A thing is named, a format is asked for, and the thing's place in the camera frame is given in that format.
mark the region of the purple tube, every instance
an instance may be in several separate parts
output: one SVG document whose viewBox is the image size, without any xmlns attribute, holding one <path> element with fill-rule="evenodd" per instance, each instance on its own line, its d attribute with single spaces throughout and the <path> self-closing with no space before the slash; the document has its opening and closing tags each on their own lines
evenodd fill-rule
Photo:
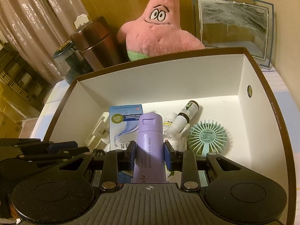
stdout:
<svg viewBox="0 0 300 225">
<path fill-rule="evenodd" d="M 163 119 L 156 113 L 139 117 L 133 183 L 166 183 Z"/>
</svg>

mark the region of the handheld mini fan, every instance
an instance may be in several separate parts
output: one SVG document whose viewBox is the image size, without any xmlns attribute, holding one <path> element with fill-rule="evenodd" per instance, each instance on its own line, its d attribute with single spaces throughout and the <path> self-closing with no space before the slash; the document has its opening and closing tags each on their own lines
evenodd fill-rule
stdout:
<svg viewBox="0 0 300 225">
<path fill-rule="evenodd" d="M 206 157 L 209 152 L 220 154 L 224 150 L 227 134 L 218 122 L 204 120 L 195 124 L 189 131 L 188 146 L 196 156 Z"/>
</svg>

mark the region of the white plastic device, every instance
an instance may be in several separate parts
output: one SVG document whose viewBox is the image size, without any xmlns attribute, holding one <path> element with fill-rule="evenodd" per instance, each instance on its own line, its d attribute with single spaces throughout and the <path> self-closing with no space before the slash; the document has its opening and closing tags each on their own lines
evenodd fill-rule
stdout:
<svg viewBox="0 0 300 225">
<path fill-rule="evenodd" d="M 104 112 L 94 130 L 89 134 L 84 144 L 93 151 L 95 148 L 102 149 L 105 152 L 110 150 L 110 114 Z"/>
</svg>

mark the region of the medicine box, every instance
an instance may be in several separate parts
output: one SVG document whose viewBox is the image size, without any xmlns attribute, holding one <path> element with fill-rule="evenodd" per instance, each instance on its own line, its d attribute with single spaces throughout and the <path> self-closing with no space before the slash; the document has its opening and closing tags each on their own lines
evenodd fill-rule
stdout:
<svg viewBox="0 0 300 225">
<path fill-rule="evenodd" d="M 126 150 L 130 141 L 137 141 L 142 105 L 111 106 L 109 108 L 110 150 Z"/>
</svg>

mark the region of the embroidered eye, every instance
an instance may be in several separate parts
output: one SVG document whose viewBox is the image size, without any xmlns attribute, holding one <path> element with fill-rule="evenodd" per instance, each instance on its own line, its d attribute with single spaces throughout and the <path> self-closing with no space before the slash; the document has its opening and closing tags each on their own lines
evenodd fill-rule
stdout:
<svg viewBox="0 0 300 225">
<path fill-rule="evenodd" d="M 158 16 L 159 10 L 158 9 L 154 9 L 154 11 L 151 13 L 150 15 L 150 19 L 156 19 Z"/>
<path fill-rule="evenodd" d="M 157 20 L 162 22 L 164 21 L 166 18 L 166 12 L 165 11 L 160 11 L 159 14 L 158 14 L 158 17 L 157 17 Z"/>
</svg>

